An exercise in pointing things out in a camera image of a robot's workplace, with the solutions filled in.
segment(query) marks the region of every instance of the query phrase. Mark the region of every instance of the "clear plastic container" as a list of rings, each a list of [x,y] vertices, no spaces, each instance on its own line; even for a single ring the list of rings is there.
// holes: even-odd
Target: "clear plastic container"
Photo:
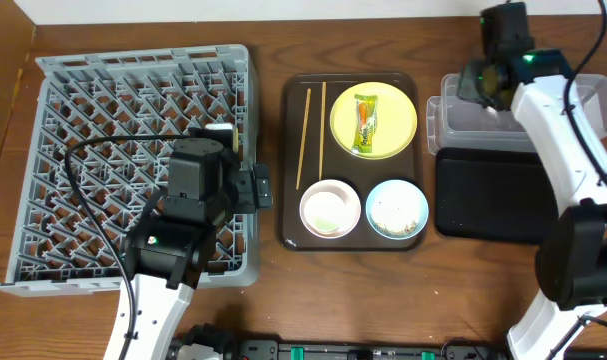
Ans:
[[[427,102],[427,144],[432,154],[444,147],[535,152],[523,127],[511,112],[495,112],[459,99],[459,74],[441,82],[441,96]],[[577,90],[596,135],[607,137],[607,78],[580,74]]]

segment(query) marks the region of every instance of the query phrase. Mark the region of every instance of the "yellow plate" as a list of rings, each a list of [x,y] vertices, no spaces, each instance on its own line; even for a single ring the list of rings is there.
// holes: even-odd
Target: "yellow plate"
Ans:
[[[372,152],[350,151],[356,135],[355,94],[376,95],[377,127],[372,137]],[[350,154],[362,159],[385,159],[401,152],[416,133],[416,109],[401,90],[392,85],[369,82],[345,90],[332,106],[330,128],[334,139]]]

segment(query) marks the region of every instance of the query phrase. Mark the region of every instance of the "dark brown tray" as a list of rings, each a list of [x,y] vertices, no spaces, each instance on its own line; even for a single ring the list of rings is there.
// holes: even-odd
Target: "dark brown tray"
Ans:
[[[339,239],[322,239],[310,233],[299,216],[301,196],[318,181],[319,142],[321,123],[321,88],[327,82],[325,102],[325,145],[323,179],[337,179],[350,184],[361,199],[361,218],[354,230]],[[334,140],[330,129],[332,105],[349,87],[377,81],[396,86],[412,100],[418,116],[416,85],[401,73],[299,75],[290,79],[283,89],[281,121],[281,192],[277,216],[277,238],[286,248],[294,251],[408,251],[416,248],[425,238],[425,229],[407,240],[391,240],[379,235],[365,217],[365,202],[370,191],[389,179],[402,179],[423,189],[421,169],[420,121],[410,145],[400,153],[383,160],[357,158]],[[307,89],[312,89],[305,139],[305,153],[301,170],[301,183],[296,190],[303,114]]]

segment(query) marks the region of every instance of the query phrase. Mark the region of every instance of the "black tray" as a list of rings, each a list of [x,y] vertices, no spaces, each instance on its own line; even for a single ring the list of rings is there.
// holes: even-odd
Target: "black tray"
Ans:
[[[445,148],[436,154],[435,226],[443,235],[541,244],[558,218],[538,155]]]
[[[321,123],[321,88],[327,82],[325,102],[325,145],[323,179],[337,179],[350,184],[361,199],[361,218],[354,230],[339,239],[322,239],[311,234],[301,222],[299,203],[307,188],[318,181]],[[401,73],[300,75],[290,79],[283,89],[281,107],[282,136],[280,209],[277,217],[277,238],[295,251],[407,251],[416,248],[425,238],[425,229],[407,240],[391,240],[379,235],[365,217],[365,201],[370,191],[389,179],[410,181],[422,189],[421,122],[410,145],[400,153],[383,160],[357,158],[341,148],[330,129],[330,112],[336,99],[348,88],[363,82],[382,82],[403,91],[414,104],[418,115],[418,96],[414,82]],[[296,190],[303,114],[307,89],[312,89],[305,139],[301,183]]]

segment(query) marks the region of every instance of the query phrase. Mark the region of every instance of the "light blue bowl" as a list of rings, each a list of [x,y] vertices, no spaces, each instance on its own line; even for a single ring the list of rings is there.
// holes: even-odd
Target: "light blue bowl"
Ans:
[[[418,207],[418,220],[416,222],[416,228],[412,232],[397,236],[382,232],[378,226],[374,224],[372,221],[372,206],[376,199],[379,199],[382,195],[386,197],[386,194],[393,194],[396,198],[406,198],[409,203],[416,204]],[[403,180],[388,180],[378,184],[372,189],[370,195],[367,197],[367,202],[365,203],[365,216],[367,217],[370,226],[377,233],[381,234],[381,236],[392,240],[405,240],[416,236],[427,224],[429,215],[430,210],[423,192],[414,184]]]

